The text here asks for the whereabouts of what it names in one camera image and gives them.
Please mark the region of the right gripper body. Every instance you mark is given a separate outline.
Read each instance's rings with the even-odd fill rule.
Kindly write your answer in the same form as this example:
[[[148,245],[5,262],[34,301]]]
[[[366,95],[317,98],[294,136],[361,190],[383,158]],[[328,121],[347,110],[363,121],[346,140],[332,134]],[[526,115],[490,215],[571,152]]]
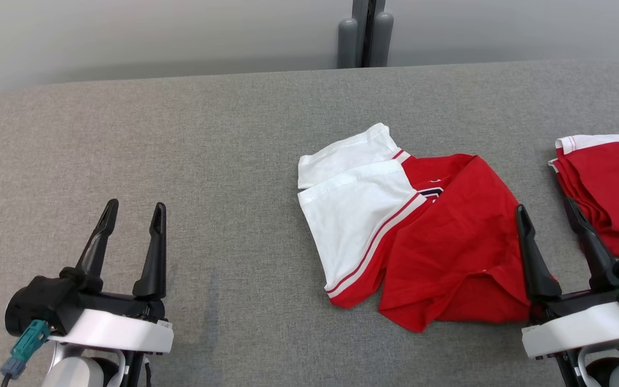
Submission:
[[[579,313],[590,307],[616,301],[619,288],[607,291],[582,290],[560,296],[530,292],[530,323],[543,324],[553,319]]]

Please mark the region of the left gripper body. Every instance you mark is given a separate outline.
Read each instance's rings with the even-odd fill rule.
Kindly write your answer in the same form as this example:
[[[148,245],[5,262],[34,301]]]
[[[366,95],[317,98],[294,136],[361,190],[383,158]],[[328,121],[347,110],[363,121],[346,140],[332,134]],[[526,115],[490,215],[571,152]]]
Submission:
[[[81,292],[78,296],[78,306],[82,309],[105,311],[151,323],[167,320],[164,303],[158,297],[136,297],[115,292]]]

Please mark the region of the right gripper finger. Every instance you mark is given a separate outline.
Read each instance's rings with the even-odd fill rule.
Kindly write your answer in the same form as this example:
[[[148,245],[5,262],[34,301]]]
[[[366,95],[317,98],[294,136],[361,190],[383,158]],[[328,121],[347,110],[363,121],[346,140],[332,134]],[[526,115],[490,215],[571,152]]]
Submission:
[[[599,234],[587,216],[582,212],[574,198],[565,198],[564,209],[570,228],[577,235],[578,242],[589,267],[590,289],[594,292],[606,292],[619,289],[619,278],[614,274],[616,258],[602,242]]]
[[[543,260],[535,242],[535,227],[524,205],[516,208],[516,228],[527,298],[531,302],[557,299],[562,289]]]

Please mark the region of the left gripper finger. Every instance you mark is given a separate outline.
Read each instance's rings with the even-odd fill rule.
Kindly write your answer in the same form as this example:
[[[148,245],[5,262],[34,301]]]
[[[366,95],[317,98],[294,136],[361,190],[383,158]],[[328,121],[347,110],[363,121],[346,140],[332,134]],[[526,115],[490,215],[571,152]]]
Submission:
[[[106,203],[75,267],[65,267],[60,272],[60,277],[72,280],[79,292],[93,294],[103,289],[101,272],[105,262],[106,245],[116,224],[118,208],[117,199],[111,199]]]
[[[157,203],[148,228],[150,243],[139,280],[132,294],[140,300],[160,300],[167,294],[167,209]]]

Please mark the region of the red white sports jersey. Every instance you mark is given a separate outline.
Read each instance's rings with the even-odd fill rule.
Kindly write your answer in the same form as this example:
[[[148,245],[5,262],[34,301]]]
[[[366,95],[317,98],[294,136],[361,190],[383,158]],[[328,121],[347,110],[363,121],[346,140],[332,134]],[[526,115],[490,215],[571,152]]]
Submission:
[[[413,332],[530,318],[519,202],[480,156],[416,157],[378,123],[300,157],[298,174],[334,306],[381,291],[378,311]]]

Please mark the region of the grey cylindrical post bumper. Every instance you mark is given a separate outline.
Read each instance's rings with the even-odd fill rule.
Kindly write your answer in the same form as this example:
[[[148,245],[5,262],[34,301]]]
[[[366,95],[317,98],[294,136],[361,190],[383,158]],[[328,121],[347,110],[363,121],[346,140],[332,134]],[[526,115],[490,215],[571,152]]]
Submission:
[[[388,64],[394,17],[389,12],[378,13],[372,24],[369,47],[369,67],[385,68]]]
[[[337,25],[337,69],[357,67],[358,27],[355,19],[342,19]]]

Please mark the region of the grey metal partition post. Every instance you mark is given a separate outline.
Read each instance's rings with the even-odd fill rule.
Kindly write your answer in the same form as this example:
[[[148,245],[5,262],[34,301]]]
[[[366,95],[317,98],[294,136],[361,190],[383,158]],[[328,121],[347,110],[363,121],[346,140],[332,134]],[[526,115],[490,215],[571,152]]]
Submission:
[[[358,22],[358,61],[356,68],[369,67],[372,24],[375,16],[386,12],[386,0],[351,0],[351,17]]]

